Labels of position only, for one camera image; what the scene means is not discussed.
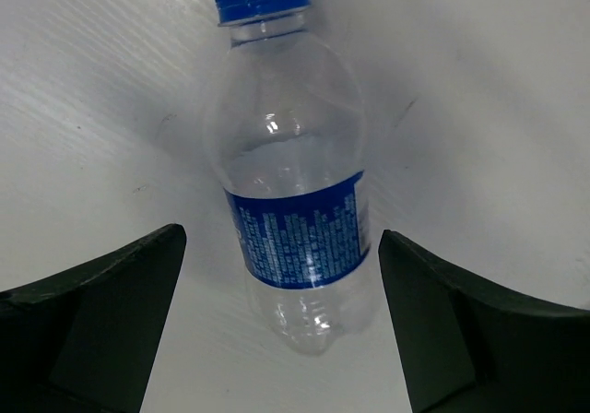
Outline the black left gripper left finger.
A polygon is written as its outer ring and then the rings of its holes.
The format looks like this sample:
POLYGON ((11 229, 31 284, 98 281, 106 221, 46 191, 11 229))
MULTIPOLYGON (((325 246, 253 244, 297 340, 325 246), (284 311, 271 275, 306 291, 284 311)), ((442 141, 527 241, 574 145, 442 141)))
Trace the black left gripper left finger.
POLYGON ((4 412, 137 412, 180 275, 169 224, 1 294, 4 412))

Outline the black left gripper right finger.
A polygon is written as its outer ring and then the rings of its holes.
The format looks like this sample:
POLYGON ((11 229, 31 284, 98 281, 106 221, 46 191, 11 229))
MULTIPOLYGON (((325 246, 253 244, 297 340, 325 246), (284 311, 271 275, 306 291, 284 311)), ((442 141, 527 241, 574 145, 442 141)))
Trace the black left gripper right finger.
POLYGON ((379 264, 415 412, 585 412, 589 313, 534 298, 387 230, 379 264))

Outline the blue label bottle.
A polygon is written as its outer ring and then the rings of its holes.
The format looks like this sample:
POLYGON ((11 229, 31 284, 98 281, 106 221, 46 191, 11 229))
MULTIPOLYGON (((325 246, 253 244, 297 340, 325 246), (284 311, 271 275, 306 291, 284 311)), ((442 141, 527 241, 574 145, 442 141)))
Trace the blue label bottle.
POLYGON ((230 48, 205 120, 253 309, 320 355, 372 318, 364 101, 311 0, 215 0, 230 48))

